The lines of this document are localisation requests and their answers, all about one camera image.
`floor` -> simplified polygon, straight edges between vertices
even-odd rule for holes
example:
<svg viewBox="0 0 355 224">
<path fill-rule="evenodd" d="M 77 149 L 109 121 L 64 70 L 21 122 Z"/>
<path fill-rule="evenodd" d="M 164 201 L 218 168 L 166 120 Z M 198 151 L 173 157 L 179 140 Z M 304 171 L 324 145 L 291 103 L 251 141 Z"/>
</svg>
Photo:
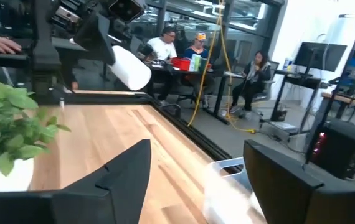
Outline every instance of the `floor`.
<svg viewBox="0 0 355 224">
<path fill-rule="evenodd" d="M 107 74 L 110 81 L 105 82 L 101 77 L 103 70 L 103 64 L 101 62 L 94 62 L 91 60 L 81 60 L 79 66 L 74 70 L 74 74 L 80 85 L 81 90 L 116 90 L 119 87 L 114 85 L 115 76 Z M 16 78 L 16 72 L 14 70 L 9 70 L 12 80 Z M 0 80 L 5 80 L 4 75 L 0 69 Z M 176 96 L 170 96 L 168 101 L 175 102 Z M 215 98 L 211 98 L 210 105 L 213 105 Z M 304 114 L 303 108 L 299 106 L 297 101 L 283 101 L 287 106 L 287 116 L 286 123 L 299 126 L 301 119 Z M 224 98 L 222 105 L 227 104 L 227 97 Z M 193 114 L 193 107 L 188 101 L 181 102 L 182 108 L 182 118 L 186 121 L 190 121 Z M 223 150 L 228 152 L 232 157 L 241 157 L 243 153 L 243 145 L 246 139 L 253 139 L 264 144 L 271 149 L 278 150 L 295 159 L 303 159 L 303 148 L 305 135 L 299 135 L 297 137 L 291 138 L 290 142 L 286 142 L 283 138 L 282 142 L 277 142 L 272 139 L 270 134 L 275 134 L 275 129 L 270 126 L 264 125 L 262 131 L 264 133 L 250 134 L 241 129 L 259 129 L 259 112 L 263 113 L 264 118 L 269 118 L 272 113 L 272 108 L 274 106 L 274 101 L 266 101 L 262 103 L 257 103 L 254 105 L 256 107 L 252 115 L 252 119 L 247 121 L 245 119 L 235 119 L 232 125 L 224 125 L 219 120 L 211 117 L 209 114 L 202 110 L 198 110 L 196 117 L 193 122 L 193 126 L 205 134 L 209 139 L 213 140 L 218 144 Z M 349 117 L 350 110 L 344 115 L 344 120 Z M 313 123 L 313 116 L 310 116 L 305 124 L 305 130 L 310 129 Z"/>
</svg>

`white cylinder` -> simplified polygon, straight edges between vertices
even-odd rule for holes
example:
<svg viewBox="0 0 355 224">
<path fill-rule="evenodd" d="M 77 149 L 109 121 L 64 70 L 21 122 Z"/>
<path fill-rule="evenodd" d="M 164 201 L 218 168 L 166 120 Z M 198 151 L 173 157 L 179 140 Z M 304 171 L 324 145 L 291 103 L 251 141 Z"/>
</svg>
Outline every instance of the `white cylinder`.
<svg viewBox="0 0 355 224">
<path fill-rule="evenodd" d="M 113 46 L 114 65 L 108 67 L 130 89 L 139 90 L 147 85 L 151 78 L 150 68 L 131 52 L 121 46 Z"/>
</svg>

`potted plant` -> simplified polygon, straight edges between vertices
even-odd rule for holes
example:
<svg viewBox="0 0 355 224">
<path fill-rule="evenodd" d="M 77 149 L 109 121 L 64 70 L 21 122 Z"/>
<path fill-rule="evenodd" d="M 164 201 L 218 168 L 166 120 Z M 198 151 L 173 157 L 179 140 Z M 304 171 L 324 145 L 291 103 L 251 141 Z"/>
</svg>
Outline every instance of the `potted plant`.
<svg viewBox="0 0 355 224">
<path fill-rule="evenodd" d="M 49 150 L 46 144 L 59 129 L 70 131 L 57 124 L 55 116 L 45 120 L 45 110 L 31 94 L 25 88 L 0 83 L 0 192 L 27 190 L 34 157 Z"/>
</svg>

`long hair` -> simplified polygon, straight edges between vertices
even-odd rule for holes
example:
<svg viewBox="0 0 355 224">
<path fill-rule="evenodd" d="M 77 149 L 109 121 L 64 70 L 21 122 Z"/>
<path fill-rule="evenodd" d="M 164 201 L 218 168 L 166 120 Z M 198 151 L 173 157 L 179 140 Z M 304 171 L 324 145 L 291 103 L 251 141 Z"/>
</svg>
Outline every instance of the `long hair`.
<svg viewBox="0 0 355 224">
<path fill-rule="evenodd" d="M 267 55 L 267 53 L 265 53 L 261 50 L 257 51 L 257 53 L 255 55 L 257 55 L 258 53 L 260 53 L 260 55 L 262 55 L 262 61 L 260 62 L 259 67 L 263 68 L 263 66 L 265 66 L 266 63 L 269 61 L 269 56 Z"/>
</svg>

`white pot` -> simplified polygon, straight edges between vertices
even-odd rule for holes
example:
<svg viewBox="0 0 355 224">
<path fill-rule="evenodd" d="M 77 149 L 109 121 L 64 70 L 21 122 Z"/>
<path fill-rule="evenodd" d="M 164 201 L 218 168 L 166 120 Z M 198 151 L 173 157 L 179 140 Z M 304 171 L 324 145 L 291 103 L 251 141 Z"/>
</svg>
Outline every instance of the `white pot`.
<svg viewBox="0 0 355 224">
<path fill-rule="evenodd" d="M 0 173 L 0 192 L 26 191 L 34 175 L 34 158 L 14 161 L 14 168 L 5 177 Z"/>
</svg>

